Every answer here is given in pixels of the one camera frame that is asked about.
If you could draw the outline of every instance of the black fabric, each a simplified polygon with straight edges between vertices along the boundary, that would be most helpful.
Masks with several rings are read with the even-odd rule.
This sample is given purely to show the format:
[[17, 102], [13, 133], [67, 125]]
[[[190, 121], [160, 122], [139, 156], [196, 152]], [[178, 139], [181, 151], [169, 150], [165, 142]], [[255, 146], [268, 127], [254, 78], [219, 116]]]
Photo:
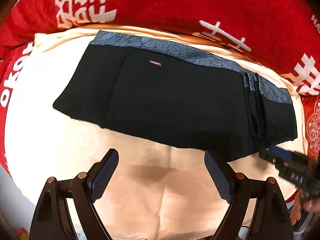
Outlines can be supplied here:
[[244, 88], [231, 70], [89, 45], [53, 107], [170, 146], [216, 150], [229, 162], [297, 137], [293, 105], [270, 101], [255, 86]]

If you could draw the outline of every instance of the cream cloth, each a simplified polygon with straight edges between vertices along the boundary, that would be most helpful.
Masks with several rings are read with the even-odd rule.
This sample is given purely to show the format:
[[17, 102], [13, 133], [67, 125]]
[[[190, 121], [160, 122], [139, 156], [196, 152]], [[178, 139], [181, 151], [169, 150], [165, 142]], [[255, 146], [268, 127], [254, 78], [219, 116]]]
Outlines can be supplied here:
[[[112, 237], [201, 238], [215, 232], [228, 208], [205, 168], [203, 151], [177, 149], [101, 129], [52, 108], [99, 29], [188, 44], [234, 60], [276, 86], [287, 87], [296, 112], [298, 138], [282, 143], [281, 147], [307, 153], [299, 95], [275, 72], [236, 51], [197, 37], [128, 26], [97, 24], [62, 33], [36, 34], [35, 48], [15, 83], [5, 126], [9, 170], [31, 202], [37, 203], [48, 177], [71, 179], [81, 171], [88, 171], [109, 148], [115, 148], [119, 152], [119, 165], [105, 194], [95, 203]], [[230, 164], [235, 171], [252, 179], [275, 177], [285, 199], [295, 192], [294, 186], [279, 178], [278, 171], [257, 154]], [[251, 201], [244, 224], [250, 223], [253, 209], [254, 201]], [[72, 205], [70, 213], [74, 224], [79, 225]]]

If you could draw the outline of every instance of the metal screw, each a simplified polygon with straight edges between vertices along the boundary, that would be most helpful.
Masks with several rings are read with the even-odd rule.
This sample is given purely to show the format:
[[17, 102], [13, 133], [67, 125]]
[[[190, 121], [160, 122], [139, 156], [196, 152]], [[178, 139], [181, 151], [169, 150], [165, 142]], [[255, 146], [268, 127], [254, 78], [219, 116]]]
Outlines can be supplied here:
[[244, 179], [244, 174], [241, 173], [241, 172], [238, 172], [238, 173], [236, 174], [236, 177], [237, 177], [238, 179]]
[[54, 182], [54, 177], [50, 177], [49, 179], [47, 179], [47, 182], [48, 182], [48, 183]]
[[268, 180], [271, 184], [275, 184], [277, 182], [276, 179], [273, 177], [270, 177]]
[[79, 173], [78, 178], [84, 179], [86, 176], [87, 176], [87, 174], [85, 172], [81, 172], [81, 173]]

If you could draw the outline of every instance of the blue textured gripper pad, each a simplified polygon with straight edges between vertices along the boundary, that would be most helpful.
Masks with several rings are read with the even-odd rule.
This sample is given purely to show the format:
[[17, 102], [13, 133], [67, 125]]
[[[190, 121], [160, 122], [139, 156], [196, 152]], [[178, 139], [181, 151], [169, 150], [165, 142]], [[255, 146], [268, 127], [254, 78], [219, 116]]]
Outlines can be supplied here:
[[102, 169], [100, 170], [99, 174], [95, 178], [92, 183], [92, 194], [91, 200], [94, 203], [97, 199], [100, 199], [106, 190], [106, 187], [116, 170], [116, 167], [119, 163], [119, 155], [117, 151], [113, 151], [110, 155], [107, 162], [103, 165]]
[[204, 164], [207, 167], [207, 170], [219, 192], [220, 197], [230, 204], [233, 200], [230, 184], [208, 151], [206, 151], [204, 154]]
[[269, 150], [271, 150], [274, 154], [278, 155], [280, 158], [282, 158], [285, 161], [292, 159], [292, 155], [289, 151], [281, 149], [277, 146], [270, 146]]

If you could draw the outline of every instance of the human hand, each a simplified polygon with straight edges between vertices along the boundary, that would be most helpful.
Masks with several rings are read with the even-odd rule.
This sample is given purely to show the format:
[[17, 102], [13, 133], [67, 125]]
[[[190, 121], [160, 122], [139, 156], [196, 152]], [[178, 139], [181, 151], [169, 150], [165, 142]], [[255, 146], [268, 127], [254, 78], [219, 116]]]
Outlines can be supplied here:
[[[301, 217], [301, 191], [298, 193], [294, 200], [294, 205], [292, 208], [292, 213], [290, 216], [291, 223], [294, 225]], [[320, 198], [317, 199], [311, 199], [309, 201], [306, 201], [303, 205], [303, 209], [307, 212], [313, 212], [314, 215], [307, 226], [306, 230], [303, 232], [301, 237], [303, 238], [310, 230], [313, 228], [314, 224], [318, 221], [320, 218]]]

